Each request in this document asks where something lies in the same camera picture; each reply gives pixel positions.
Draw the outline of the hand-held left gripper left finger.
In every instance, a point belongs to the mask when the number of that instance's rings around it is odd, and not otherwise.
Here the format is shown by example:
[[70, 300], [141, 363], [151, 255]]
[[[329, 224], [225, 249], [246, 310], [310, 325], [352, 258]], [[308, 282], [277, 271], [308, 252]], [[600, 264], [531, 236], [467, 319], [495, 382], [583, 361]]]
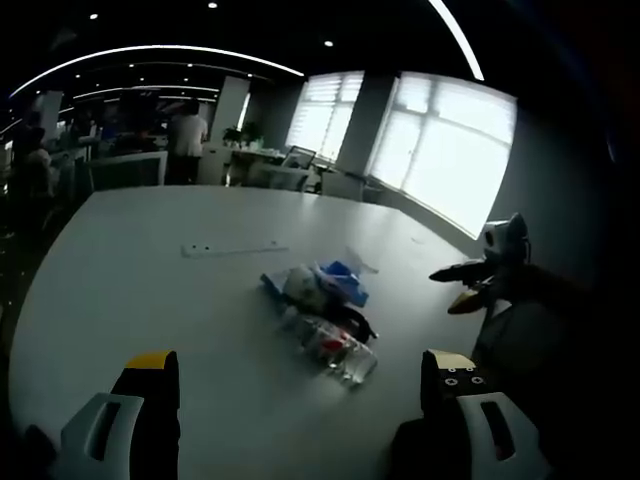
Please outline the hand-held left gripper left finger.
[[60, 479], [176, 479], [180, 375], [173, 350], [131, 359], [63, 427]]

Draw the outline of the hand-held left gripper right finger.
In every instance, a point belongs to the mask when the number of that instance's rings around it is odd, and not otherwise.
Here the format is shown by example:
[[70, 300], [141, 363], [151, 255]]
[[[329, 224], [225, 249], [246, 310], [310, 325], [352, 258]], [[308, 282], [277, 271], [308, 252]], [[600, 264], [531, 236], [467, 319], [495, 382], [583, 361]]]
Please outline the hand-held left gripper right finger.
[[420, 408], [396, 430], [391, 479], [541, 477], [538, 429], [468, 358], [423, 352]]

